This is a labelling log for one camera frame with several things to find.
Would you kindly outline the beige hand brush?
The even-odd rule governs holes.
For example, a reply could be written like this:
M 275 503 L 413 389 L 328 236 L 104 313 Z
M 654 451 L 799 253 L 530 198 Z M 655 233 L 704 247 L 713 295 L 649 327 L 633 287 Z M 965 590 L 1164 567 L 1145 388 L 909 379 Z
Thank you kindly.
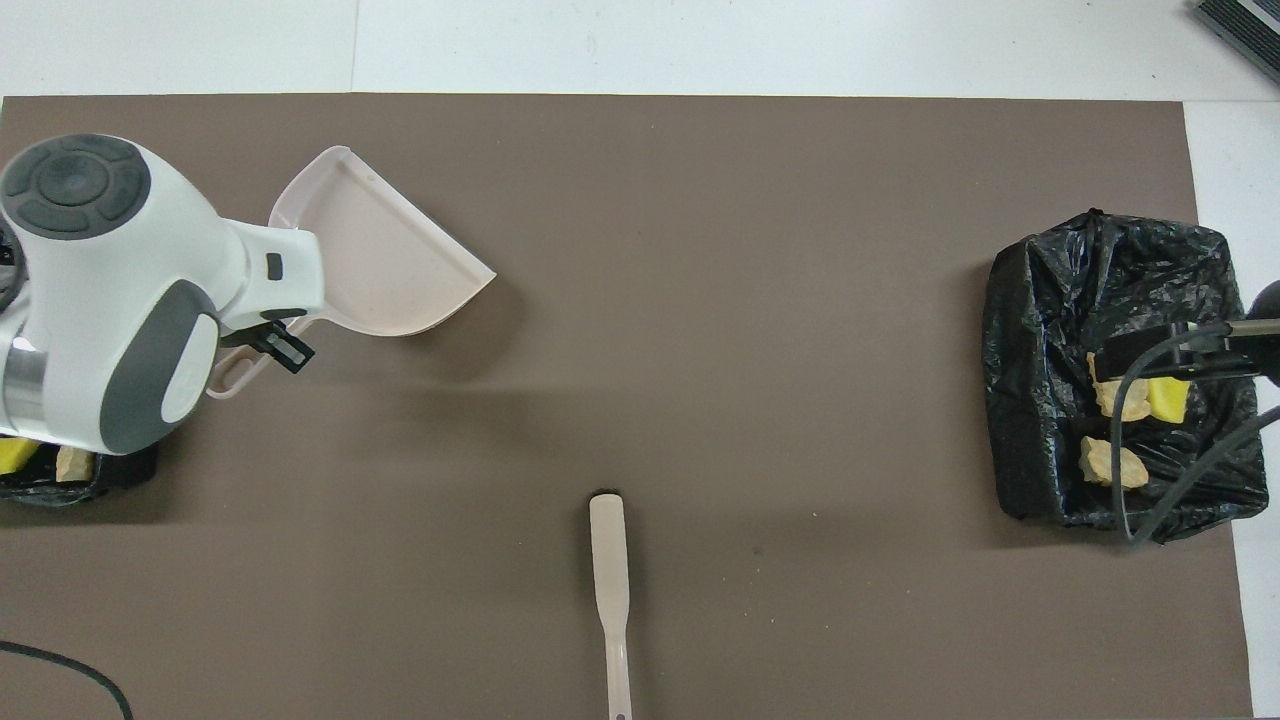
M 616 491 L 598 491 L 588 503 L 593 585 L 605 647 L 609 720 L 634 720 L 628 676 L 627 626 L 630 570 L 625 502 Z

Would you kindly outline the toy croissant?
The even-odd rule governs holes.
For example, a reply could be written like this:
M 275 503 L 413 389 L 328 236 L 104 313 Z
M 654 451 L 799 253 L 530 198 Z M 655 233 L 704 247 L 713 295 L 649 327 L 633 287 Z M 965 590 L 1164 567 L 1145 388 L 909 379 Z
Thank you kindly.
M 1085 363 L 1089 372 L 1091 384 L 1094 391 L 1094 401 L 1100 405 L 1100 410 L 1106 418 L 1114 418 L 1117 395 L 1120 391 L 1121 380 L 1102 380 L 1096 369 L 1096 354 L 1088 352 L 1085 355 Z M 1120 418 L 1123 421 L 1139 421 L 1152 415 L 1152 404 L 1149 401 L 1149 382 L 1147 379 L 1139 378 L 1130 383 L 1128 392 L 1123 400 Z
M 1100 487 L 1112 486 L 1115 478 L 1112 473 L 1112 445 L 1106 439 L 1092 437 L 1080 439 L 1079 468 L 1084 483 Z M 1149 470 L 1129 448 L 1120 448 L 1119 451 L 1117 475 L 1125 491 L 1144 488 L 1149 484 Z

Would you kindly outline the green yellow scouring sponge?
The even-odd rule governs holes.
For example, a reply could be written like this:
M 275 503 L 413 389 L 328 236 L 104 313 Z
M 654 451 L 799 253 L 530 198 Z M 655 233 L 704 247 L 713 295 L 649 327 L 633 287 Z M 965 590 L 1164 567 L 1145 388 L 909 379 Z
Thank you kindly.
M 1187 419 L 1190 382 L 1172 377 L 1157 377 L 1148 379 L 1147 383 L 1149 415 L 1167 424 L 1183 424 Z

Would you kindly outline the black trash bag bin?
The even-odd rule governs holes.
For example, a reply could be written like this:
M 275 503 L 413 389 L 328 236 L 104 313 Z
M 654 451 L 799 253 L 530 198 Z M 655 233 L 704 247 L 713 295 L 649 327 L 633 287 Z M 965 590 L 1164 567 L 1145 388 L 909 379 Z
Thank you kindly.
M 96 473 L 91 483 L 60 486 L 54 480 L 54 464 L 60 447 L 41 443 L 20 471 L 0 477 L 0 501 L 42 509 L 69 507 L 141 486 L 154 478 L 157 468 L 156 445 L 123 456 L 96 454 Z
M 1112 530 L 1149 527 L 1167 543 L 1270 503 L 1258 433 L 1213 456 L 1260 415 L 1251 377 L 1190 382 L 1180 425 L 1148 416 L 1125 423 L 1123 400 L 1158 355 L 1198 336 L 1267 333 L 1248 320 L 1226 238 L 1178 222 L 1091 210 L 1006 247 L 995 259 L 982 318 L 980 364 L 998 506 L 1023 521 Z M 1094 401 L 1085 363 L 1116 334 L 1157 325 L 1196 325 L 1144 352 L 1120 379 L 1114 418 Z M 1108 441 L 1111 487 L 1083 482 L 1080 439 Z M 1149 470 L 1149 484 L 1125 491 L 1119 451 Z

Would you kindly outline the beige plastic dustpan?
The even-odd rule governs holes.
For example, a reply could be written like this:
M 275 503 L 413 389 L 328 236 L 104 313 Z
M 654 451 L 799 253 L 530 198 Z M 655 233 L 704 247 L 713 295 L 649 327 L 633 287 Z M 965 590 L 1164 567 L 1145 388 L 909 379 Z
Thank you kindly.
M 289 323 L 300 338 L 317 322 L 376 337 L 417 334 L 497 275 L 346 146 L 320 152 L 282 191 L 264 247 L 261 311 L 305 310 Z M 278 363 L 248 346 L 227 348 L 207 395 L 229 398 L 270 364 Z

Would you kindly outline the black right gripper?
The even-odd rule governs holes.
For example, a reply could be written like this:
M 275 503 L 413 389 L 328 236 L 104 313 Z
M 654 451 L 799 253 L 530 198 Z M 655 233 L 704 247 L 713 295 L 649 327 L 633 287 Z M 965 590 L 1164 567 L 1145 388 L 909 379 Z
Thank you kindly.
M 1142 379 L 1226 380 L 1251 377 L 1251 361 L 1260 374 L 1280 386 L 1280 281 L 1263 288 L 1245 316 L 1267 322 L 1265 334 L 1245 338 L 1245 354 L 1229 347 L 1225 337 L 1198 336 L 1184 340 L 1140 369 Z M 1156 345 L 1192 333 L 1196 325 L 1157 325 L 1107 338 L 1094 354 L 1094 378 L 1120 380 L 1140 355 Z

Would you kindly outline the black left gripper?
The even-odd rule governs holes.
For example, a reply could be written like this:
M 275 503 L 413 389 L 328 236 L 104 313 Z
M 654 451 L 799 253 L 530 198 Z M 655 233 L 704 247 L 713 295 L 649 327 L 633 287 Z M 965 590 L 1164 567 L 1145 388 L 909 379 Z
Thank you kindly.
M 221 346 L 248 346 L 262 351 L 291 374 L 298 374 L 315 355 L 314 348 L 289 331 L 289 323 L 305 315 L 305 310 L 261 311 L 259 324 L 224 334 Z

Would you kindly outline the dark device corner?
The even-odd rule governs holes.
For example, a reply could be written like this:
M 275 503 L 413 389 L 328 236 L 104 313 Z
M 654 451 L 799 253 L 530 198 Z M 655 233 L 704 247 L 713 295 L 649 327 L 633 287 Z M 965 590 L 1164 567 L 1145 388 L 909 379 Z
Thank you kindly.
M 1193 15 L 1280 85 L 1280 0 L 1192 0 Z

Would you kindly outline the brown table mat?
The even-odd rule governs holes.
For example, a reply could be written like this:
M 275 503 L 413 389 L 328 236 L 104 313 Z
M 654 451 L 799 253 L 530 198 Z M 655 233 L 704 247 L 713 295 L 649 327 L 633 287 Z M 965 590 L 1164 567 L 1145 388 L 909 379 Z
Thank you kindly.
M 602 720 L 588 497 L 626 503 L 634 707 L 671 720 L 1252 712 L 1229 527 L 1126 552 L 996 496 L 989 265 L 1193 222 L 1183 106 L 8 97 L 262 222 L 344 145 L 492 266 L 438 328 L 317 324 L 147 484 L 0 503 L 0 639 L 138 720 Z

